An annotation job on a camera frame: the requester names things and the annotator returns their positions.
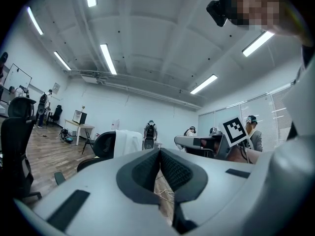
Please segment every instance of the ceiling duct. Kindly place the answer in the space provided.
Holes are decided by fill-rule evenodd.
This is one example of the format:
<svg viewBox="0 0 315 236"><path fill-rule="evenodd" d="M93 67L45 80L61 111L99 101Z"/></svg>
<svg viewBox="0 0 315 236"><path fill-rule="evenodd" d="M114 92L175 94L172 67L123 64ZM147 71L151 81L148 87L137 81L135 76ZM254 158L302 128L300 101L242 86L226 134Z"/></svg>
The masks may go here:
<svg viewBox="0 0 315 236"><path fill-rule="evenodd" d="M141 89L138 89L138 88L132 88L132 87L128 87L128 86L123 86L123 85L119 85L119 84L108 83L108 82L105 82L103 80L99 80L99 81L104 86L124 89L124 90L127 90L128 92L133 92L133 93L144 95L144 96L151 97L151 98L154 98L154 99L159 99L159 100L175 103L175 104L178 104L178 105L181 105L181 106L185 106L185 107L189 107L189 108L192 108L192 109L195 109L195 110L201 109L200 106L197 106L197 105L185 102L185 101L177 100L177 99L174 99L174 98L171 98L171 97L167 97L167 96L164 96L164 95L160 95L160 94L157 94L157 93L141 90Z"/></svg>
<svg viewBox="0 0 315 236"><path fill-rule="evenodd" d="M91 77L95 77L94 76L94 72L89 72L89 71L80 71L80 74L82 76L91 76Z"/></svg>

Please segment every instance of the black mesh panel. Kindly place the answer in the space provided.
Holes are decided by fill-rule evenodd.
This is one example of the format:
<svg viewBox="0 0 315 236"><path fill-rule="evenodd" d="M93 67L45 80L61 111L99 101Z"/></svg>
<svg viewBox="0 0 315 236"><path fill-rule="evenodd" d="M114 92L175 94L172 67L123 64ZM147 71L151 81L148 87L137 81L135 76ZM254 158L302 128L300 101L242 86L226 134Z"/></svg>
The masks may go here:
<svg viewBox="0 0 315 236"><path fill-rule="evenodd" d="M176 191L192 178L192 171L174 158L161 151L161 170L169 186Z"/></svg>

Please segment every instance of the cable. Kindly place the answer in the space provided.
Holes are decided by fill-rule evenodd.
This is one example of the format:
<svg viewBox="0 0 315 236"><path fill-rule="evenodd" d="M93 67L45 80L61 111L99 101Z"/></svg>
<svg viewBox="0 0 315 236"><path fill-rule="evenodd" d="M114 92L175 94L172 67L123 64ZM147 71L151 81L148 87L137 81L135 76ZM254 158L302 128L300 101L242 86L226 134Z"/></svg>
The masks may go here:
<svg viewBox="0 0 315 236"><path fill-rule="evenodd" d="M36 133L39 137L48 138L46 135L44 136L44 135L38 134L37 131L36 131L36 129L34 129L34 131L35 131L35 133Z"/></svg>
<svg viewBox="0 0 315 236"><path fill-rule="evenodd" d="M164 191L167 191L167 190L172 190L172 189L165 189L165 190L163 190L161 193L156 193L156 192L154 192L154 194L159 195L160 198L162 198L162 199L164 199L164 200L166 200L166 201L168 201L168 202L174 204L174 202L169 201L168 199L166 199L166 198L160 196ZM168 193L167 193L168 196L170 196L170 197L173 198L173 196L171 196L169 193L174 193L174 192L168 192Z"/></svg>
<svg viewBox="0 0 315 236"><path fill-rule="evenodd" d="M170 193L174 193L174 192L173 192L173 191L172 191L172 192L168 192L167 195L170 196L170 197L172 197L172 198L175 198L175 197L173 197L172 195L170 195Z"/></svg>
<svg viewBox="0 0 315 236"><path fill-rule="evenodd" d="M154 194L161 195L164 191L167 191L167 190L171 190L171 189L165 189L165 190L163 190L161 193L156 193L156 192L154 192Z"/></svg>
<svg viewBox="0 0 315 236"><path fill-rule="evenodd" d="M162 198L162 199L164 199L164 200L166 200L166 201L168 201L168 202L170 202L170 203L172 203L172 204L174 204L174 202L169 201L169 200L165 199L164 197L161 197L161 196L159 196L159 197Z"/></svg>
<svg viewBox="0 0 315 236"><path fill-rule="evenodd" d="M158 180L159 178L163 177L164 175L161 175L160 177L156 178L156 180Z"/></svg>
<svg viewBox="0 0 315 236"><path fill-rule="evenodd" d="M241 154L242 154L242 156L243 156L242 149L244 150L244 154L245 154L245 156L246 156L246 158L244 158L244 159L247 161L247 163L251 163L251 164L252 164L250 158L249 158L249 157L247 156L247 154L246 154L246 147L245 147L245 145L244 145L244 142L241 142Z"/></svg>

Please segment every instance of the white table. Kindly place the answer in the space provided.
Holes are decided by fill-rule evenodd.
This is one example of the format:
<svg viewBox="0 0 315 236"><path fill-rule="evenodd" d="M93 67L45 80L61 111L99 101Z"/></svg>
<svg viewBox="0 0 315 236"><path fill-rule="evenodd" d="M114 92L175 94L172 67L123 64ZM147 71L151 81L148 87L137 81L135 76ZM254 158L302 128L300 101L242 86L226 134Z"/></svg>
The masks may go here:
<svg viewBox="0 0 315 236"><path fill-rule="evenodd" d="M80 125L80 124L78 124L78 123L76 123L76 122L74 122L72 120L64 120L64 126L63 126L64 129L65 129L65 124L67 122L69 122L72 125L75 125L75 126L78 127L78 130L77 130L77 143L76 143L77 146L79 145L79 136L80 136L81 128L91 128L92 129L91 133L93 132L93 129L94 129L94 127L91 126L91 125L88 125L88 124L81 124Z"/></svg>
<svg viewBox="0 0 315 236"><path fill-rule="evenodd" d="M5 108L0 105L0 115L5 114Z"/></svg>

